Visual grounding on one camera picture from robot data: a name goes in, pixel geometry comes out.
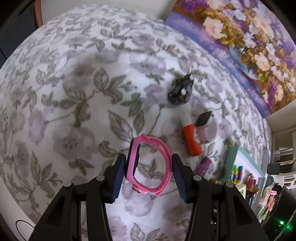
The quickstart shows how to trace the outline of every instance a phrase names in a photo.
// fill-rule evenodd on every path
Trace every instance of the blue gripper pad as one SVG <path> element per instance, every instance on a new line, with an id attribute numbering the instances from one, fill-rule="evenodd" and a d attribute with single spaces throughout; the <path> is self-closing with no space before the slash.
<path id="1" fill-rule="evenodd" d="M 184 167 L 181 159 L 179 158 L 178 154 L 172 155 L 172 162 L 173 162 L 173 175 L 174 179 L 179 191 L 180 197 L 183 199 L 184 202 L 188 201 L 188 195 L 186 190 L 186 181 L 183 177 L 183 173 L 181 169 Z"/>
<path id="2" fill-rule="evenodd" d="M 111 186 L 110 200 L 115 202 L 119 196 L 122 180 L 124 177 L 124 164 L 126 156 L 119 154 L 115 164 L 106 169 L 104 175 L 107 177 L 107 182 Z"/>

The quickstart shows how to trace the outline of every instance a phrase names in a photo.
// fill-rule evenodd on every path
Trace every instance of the white cap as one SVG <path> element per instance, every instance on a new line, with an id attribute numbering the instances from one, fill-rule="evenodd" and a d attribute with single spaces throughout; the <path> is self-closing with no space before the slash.
<path id="1" fill-rule="evenodd" d="M 182 127 L 193 124 L 191 117 L 191 105 L 189 103 L 177 107 L 178 115 L 181 119 Z"/>

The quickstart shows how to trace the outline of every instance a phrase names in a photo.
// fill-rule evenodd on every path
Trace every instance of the fitness tracker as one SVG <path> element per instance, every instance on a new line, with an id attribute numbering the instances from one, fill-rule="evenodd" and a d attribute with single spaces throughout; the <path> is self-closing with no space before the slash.
<path id="1" fill-rule="evenodd" d="M 140 157 L 140 144 L 143 142 L 158 150 L 165 159 L 165 174 L 163 180 L 155 188 L 146 187 L 135 178 L 135 172 Z M 153 193 L 155 196 L 159 196 L 169 184 L 172 177 L 172 157 L 169 149 L 161 140 L 155 137 L 148 137 L 145 134 L 142 134 L 139 137 L 133 138 L 128 151 L 124 174 L 125 178 L 133 184 L 133 190 L 142 194 Z"/>

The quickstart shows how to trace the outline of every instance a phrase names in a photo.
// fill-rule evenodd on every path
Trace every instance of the pink watch strap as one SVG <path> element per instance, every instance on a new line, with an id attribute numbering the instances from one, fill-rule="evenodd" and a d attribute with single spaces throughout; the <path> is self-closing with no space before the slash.
<path id="1" fill-rule="evenodd" d="M 165 174 L 161 183 L 155 188 L 149 188 L 141 184 L 137 181 L 137 179 L 133 176 L 133 167 L 136 158 L 136 150 L 138 145 L 142 142 L 147 143 L 148 145 L 152 146 L 154 149 L 158 150 L 165 159 Z M 135 137 L 133 141 L 133 146 L 131 147 L 130 153 L 130 161 L 127 170 L 126 179 L 133 184 L 133 189 L 138 191 L 142 194 L 153 193 L 155 196 L 159 196 L 166 186 L 169 184 L 170 179 L 172 177 L 172 157 L 170 154 L 169 149 L 161 140 L 155 137 L 148 137 L 145 134 L 142 134 L 140 137 Z"/>

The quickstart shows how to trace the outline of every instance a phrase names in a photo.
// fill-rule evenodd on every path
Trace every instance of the orange glue stick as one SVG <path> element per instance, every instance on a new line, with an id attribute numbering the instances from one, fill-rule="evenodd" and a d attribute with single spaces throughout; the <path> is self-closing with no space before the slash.
<path id="1" fill-rule="evenodd" d="M 196 131 L 195 123 L 191 118 L 191 106 L 190 104 L 183 104 L 178 106 L 179 116 L 184 131 L 189 154 L 191 156 L 198 156 L 203 153 L 202 145 Z"/>

